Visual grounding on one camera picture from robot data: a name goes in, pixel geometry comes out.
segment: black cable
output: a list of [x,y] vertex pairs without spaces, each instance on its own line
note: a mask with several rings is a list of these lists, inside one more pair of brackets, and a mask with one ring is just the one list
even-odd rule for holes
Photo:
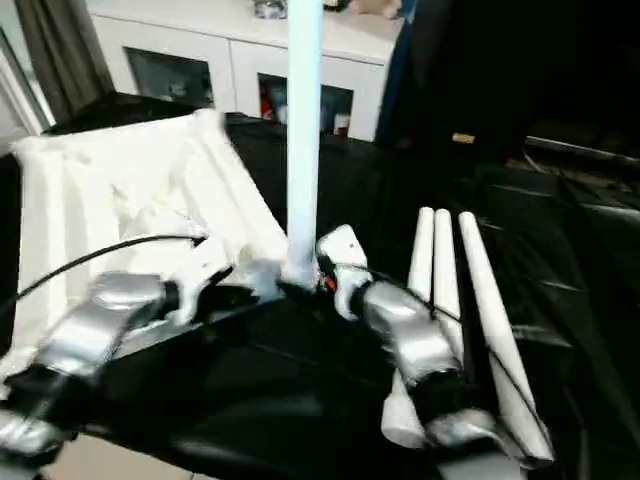
[[[378,277],[379,279],[384,280],[386,282],[389,282],[389,283],[391,283],[392,285],[394,285],[394,286],[396,286],[398,288],[401,288],[402,290],[407,292],[409,295],[411,295],[413,298],[415,298],[420,303],[422,303],[429,310],[432,310],[434,312],[443,313],[443,314],[447,315],[449,318],[451,318],[452,320],[455,320],[458,323],[460,323],[460,318],[458,318],[456,315],[453,315],[451,312],[447,311],[446,309],[444,309],[442,307],[439,307],[438,305],[435,305],[433,303],[433,301],[431,301],[431,302],[425,301],[416,292],[411,290],[409,287],[404,285],[402,282],[396,280],[395,278],[391,277],[390,275],[387,275],[386,273],[382,273],[382,272],[379,272],[379,271],[374,270],[372,268],[365,267],[363,265],[358,265],[358,264],[355,264],[355,263],[336,263],[336,264],[334,264],[334,267],[348,268],[348,269],[352,269],[352,270],[360,270],[360,271],[363,271],[363,272],[371,273],[372,275]],[[546,428],[544,422],[542,421],[542,419],[540,418],[540,416],[538,415],[538,412],[536,411],[535,406],[532,404],[532,402],[524,394],[524,392],[522,391],[522,388],[520,387],[520,385],[516,381],[515,376],[507,368],[507,366],[505,365],[504,361],[500,358],[500,356],[496,353],[496,351],[493,348],[491,348],[491,345],[489,345],[486,342],[485,342],[485,346],[487,347],[487,350],[489,351],[489,355],[491,355],[496,360],[496,362],[498,363],[498,365],[500,366],[502,371],[505,373],[505,375],[509,379],[509,382],[511,383],[511,385],[513,385],[513,388],[515,388],[516,392],[518,392],[518,396],[524,402],[525,406],[527,407],[527,410],[529,411],[531,416],[534,418],[536,424],[538,425],[538,428],[542,432],[542,435],[543,435],[543,437],[545,439],[545,442],[547,443],[547,447],[549,448],[550,451],[553,451],[553,442],[551,441],[551,438],[549,437],[549,433],[547,432],[547,428]],[[515,443],[518,444],[518,448],[520,448],[520,450],[523,452],[523,454],[525,454],[527,457],[535,458],[535,456],[532,455],[531,452],[527,452],[526,448],[524,448],[524,445],[523,445],[522,441],[516,437],[516,435],[514,434],[513,431],[511,431],[508,428],[506,428],[506,431],[509,433],[509,435],[511,436],[512,440]]]
[[39,278],[27,288],[22,290],[21,292],[16,293],[13,297],[6,300],[2,306],[0,306],[0,318],[2,318],[6,313],[20,300],[25,298],[27,295],[31,294],[33,291],[40,288],[42,285],[57,277],[58,275],[71,270],[72,268],[77,267],[83,263],[89,262],[94,258],[101,257],[106,255],[107,253],[115,252],[117,250],[122,250],[123,248],[133,247],[135,245],[139,245],[141,243],[150,243],[150,242],[161,242],[167,240],[190,240],[193,242],[194,246],[200,245],[205,238],[204,237],[195,237],[191,235],[153,235],[150,237],[142,237],[142,238],[134,238],[131,240],[125,240],[124,242],[117,243],[115,245],[111,245],[110,247],[101,248],[100,250],[96,250],[95,252],[89,253],[87,255],[83,255],[82,257],[76,258],[66,265],[61,266],[60,268],[54,270],[46,274],[45,276]]

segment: black table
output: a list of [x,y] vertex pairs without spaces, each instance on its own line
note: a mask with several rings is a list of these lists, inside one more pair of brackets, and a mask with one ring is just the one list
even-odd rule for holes
[[[189,111],[117,95],[52,132]],[[285,131],[231,116],[228,133],[284,226]],[[445,175],[444,158],[341,138],[321,144],[318,233],[351,224],[373,268],[405,279],[421,206],[478,215],[510,319],[533,327],[519,345],[558,460],[530,478],[638,478],[640,200],[496,166]],[[8,189],[13,203],[2,205],[14,233],[16,178]],[[12,258],[4,261],[14,272]],[[465,341],[477,352],[463,262],[459,272]],[[379,433],[392,366],[361,325],[341,320],[330,305],[295,300],[215,333],[116,362],[88,432],[224,479],[437,478],[432,453],[397,448]],[[473,375],[489,384],[482,361]]]

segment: cabinet door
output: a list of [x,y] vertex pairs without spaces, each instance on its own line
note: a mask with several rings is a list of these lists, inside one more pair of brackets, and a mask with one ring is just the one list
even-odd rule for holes
[[[231,42],[238,110],[286,121],[288,51],[283,48]],[[378,125],[387,69],[383,65],[322,58],[323,130],[348,130],[352,138],[372,141]]]
[[199,33],[93,16],[119,92],[236,110],[229,43]]

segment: white pole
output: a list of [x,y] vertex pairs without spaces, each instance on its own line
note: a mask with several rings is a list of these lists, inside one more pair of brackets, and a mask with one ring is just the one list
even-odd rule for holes
[[[418,214],[407,286],[425,302],[431,300],[432,260],[433,210],[423,207]],[[401,447],[422,448],[425,444],[424,429],[397,370],[391,393],[384,402],[380,430],[389,441]]]
[[456,257],[453,246],[451,214],[438,210],[435,220],[435,260],[433,266],[433,304],[443,312],[436,311],[440,326],[451,343],[453,353],[464,363],[464,342],[460,323],[460,298]]
[[287,236],[282,275],[311,289],[316,283],[315,242],[320,148],[322,2],[289,0],[287,81]]
[[[551,461],[553,453],[545,432],[538,425],[535,412],[531,412],[527,406],[528,404],[535,408],[533,394],[473,214],[460,214],[460,228],[482,330],[487,345],[495,356],[500,358],[498,362],[492,355],[489,362],[496,384],[501,416],[530,456],[542,461]],[[512,378],[504,372],[503,366],[509,370]]]

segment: curtain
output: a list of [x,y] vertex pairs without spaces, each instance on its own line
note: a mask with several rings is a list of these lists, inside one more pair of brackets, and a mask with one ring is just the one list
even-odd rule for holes
[[82,0],[15,0],[33,68],[57,122],[113,90]]

